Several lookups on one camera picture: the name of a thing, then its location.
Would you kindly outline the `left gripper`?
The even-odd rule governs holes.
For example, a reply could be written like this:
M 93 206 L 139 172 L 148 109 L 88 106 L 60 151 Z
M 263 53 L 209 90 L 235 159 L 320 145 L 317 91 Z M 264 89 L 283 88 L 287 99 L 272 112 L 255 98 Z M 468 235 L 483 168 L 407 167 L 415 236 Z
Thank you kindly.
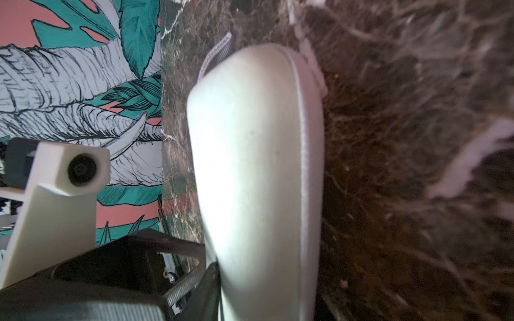
M 172 320 L 165 254 L 202 259 L 200 243 L 145 229 L 1 290 L 2 320 Z

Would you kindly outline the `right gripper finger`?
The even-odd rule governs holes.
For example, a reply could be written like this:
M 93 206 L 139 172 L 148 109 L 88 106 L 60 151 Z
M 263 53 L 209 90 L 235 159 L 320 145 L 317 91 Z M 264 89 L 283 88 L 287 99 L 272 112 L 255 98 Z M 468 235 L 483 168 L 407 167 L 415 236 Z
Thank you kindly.
M 207 268 L 201 264 L 167 291 L 170 308 L 190 294 L 181 312 L 171 320 L 218 320 L 221 300 L 220 269 L 217 262 Z

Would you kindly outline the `grey umbrella case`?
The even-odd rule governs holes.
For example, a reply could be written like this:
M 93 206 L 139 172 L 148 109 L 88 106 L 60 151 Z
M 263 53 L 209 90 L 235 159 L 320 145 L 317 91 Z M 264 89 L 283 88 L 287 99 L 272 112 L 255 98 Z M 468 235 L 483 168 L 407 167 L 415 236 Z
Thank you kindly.
M 299 52 L 227 33 L 187 99 L 219 320 L 312 320 L 324 180 L 323 90 Z

